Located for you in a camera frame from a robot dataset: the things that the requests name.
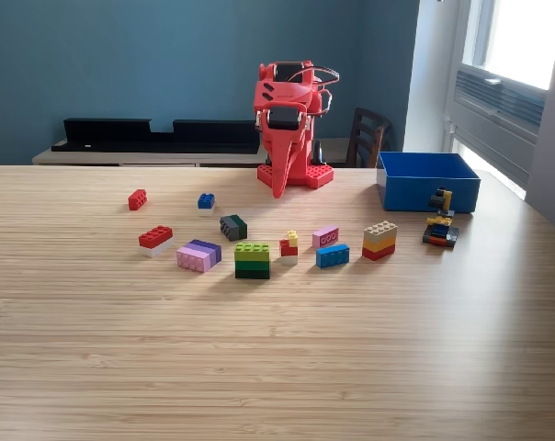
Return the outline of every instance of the yellow lego brick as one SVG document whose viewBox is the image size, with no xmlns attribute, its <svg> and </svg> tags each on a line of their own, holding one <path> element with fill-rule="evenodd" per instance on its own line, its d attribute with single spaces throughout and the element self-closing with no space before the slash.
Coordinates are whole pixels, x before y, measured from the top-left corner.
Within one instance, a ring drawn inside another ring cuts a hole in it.
<svg viewBox="0 0 555 441">
<path fill-rule="evenodd" d="M 396 244 L 396 236 L 389 237 L 385 241 L 379 241 L 378 243 L 372 243 L 366 239 L 363 240 L 363 247 L 367 248 L 369 251 L 373 253 L 377 253 L 378 251 L 383 250 L 384 248 L 388 248 L 389 246 Z"/>
<path fill-rule="evenodd" d="M 293 230 L 288 232 L 288 245 L 293 248 L 298 248 L 298 234 Z"/>
<path fill-rule="evenodd" d="M 234 248 L 234 261 L 269 262 L 269 243 L 238 243 Z"/>
<path fill-rule="evenodd" d="M 436 216 L 435 218 L 427 218 L 426 219 L 426 224 L 427 225 L 433 225 L 434 223 L 438 223 L 441 225 L 451 225 L 451 222 L 453 220 L 451 218 L 445 218 L 443 216 Z"/>
<path fill-rule="evenodd" d="M 443 210 L 449 211 L 449 207 L 451 207 L 451 197 L 453 196 L 453 192 L 445 190 L 445 194 L 443 198 L 445 198 L 445 202 L 443 202 Z"/>
<path fill-rule="evenodd" d="M 396 232 L 398 232 L 398 227 L 386 220 L 367 227 L 363 231 L 363 238 L 371 243 L 379 243 L 391 237 L 396 237 Z"/>
</svg>

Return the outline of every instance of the blue plastic bin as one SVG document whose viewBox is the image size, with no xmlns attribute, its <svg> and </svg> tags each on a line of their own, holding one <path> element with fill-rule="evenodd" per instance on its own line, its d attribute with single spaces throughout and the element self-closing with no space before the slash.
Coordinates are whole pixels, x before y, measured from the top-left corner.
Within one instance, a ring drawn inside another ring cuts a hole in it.
<svg viewBox="0 0 555 441">
<path fill-rule="evenodd" d="M 457 153 L 379 154 L 378 191 L 384 209 L 436 211 L 428 201 L 439 187 L 453 192 L 451 209 L 472 213 L 476 209 L 480 178 Z"/>
</svg>

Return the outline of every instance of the red robot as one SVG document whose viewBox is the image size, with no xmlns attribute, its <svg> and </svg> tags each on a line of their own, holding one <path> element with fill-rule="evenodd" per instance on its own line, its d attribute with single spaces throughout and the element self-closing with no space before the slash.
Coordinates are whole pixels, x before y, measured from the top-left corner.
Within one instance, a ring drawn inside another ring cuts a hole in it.
<svg viewBox="0 0 555 441">
<path fill-rule="evenodd" d="M 315 71 L 333 78 L 323 81 Z M 318 188 L 333 180 L 333 168 L 322 162 L 320 143 L 314 155 L 311 150 L 314 117 L 329 111 L 333 96 L 326 86 L 337 81 L 337 72 L 311 62 L 259 66 L 253 109 L 268 159 L 257 168 L 257 179 L 272 188 L 274 198 L 281 198 L 286 185 Z M 325 108 L 323 95 L 328 98 Z"/>
</svg>

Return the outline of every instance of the chair backrest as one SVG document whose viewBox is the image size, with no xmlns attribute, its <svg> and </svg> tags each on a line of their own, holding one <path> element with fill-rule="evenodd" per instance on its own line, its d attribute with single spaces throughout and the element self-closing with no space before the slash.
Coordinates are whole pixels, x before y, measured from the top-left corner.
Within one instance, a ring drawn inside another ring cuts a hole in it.
<svg viewBox="0 0 555 441">
<path fill-rule="evenodd" d="M 345 166 L 356 168 L 359 153 L 362 165 L 366 168 L 376 168 L 379 150 L 390 127 L 389 119 L 366 108 L 356 108 Z"/>
</svg>

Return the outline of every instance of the purple lego brick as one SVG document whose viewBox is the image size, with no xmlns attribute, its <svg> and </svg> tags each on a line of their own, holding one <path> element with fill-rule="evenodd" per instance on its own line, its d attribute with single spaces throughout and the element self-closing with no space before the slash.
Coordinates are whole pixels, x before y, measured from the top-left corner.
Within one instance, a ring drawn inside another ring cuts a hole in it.
<svg viewBox="0 0 555 441">
<path fill-rule="evenodd" d="M 206 246 L 196 245 L 195 243 L 187 243 L 184 245 L 184 247 L 200 251 L 204 254 L 208 254 L 210 256 L 210 266 L 215 266 L 216 264 L 218 264 L 218 262 L 216 261 L 216 253 L 214 252 L 214 250 Z"/>
<path fill-rule="evenodd" d="M 194 239 L 192 242 L 194 245 L 205 246 L 206 248 L 210 248 L 214 250 L 216 253 L 216 262 L 219 263 L 222 260 L 222 248 L 220 245 L 210 242 L 199 241 L 198 239 Z"/>
<path fill-rule="evenodd" d="M 327 245 L 331 245 L 339 240 L 339 227 L 333 225 L 324 227 L 312 234 L 312 248 L 318 250 Z"/>
<path fill-rule="evenodd" d="M 210 254 L 186 248 L 185 246 L 177 250 L 177 266 L 193 269 L 200 273 L 205 273 L 212 268 L 210 264 Z"/>
</svg>

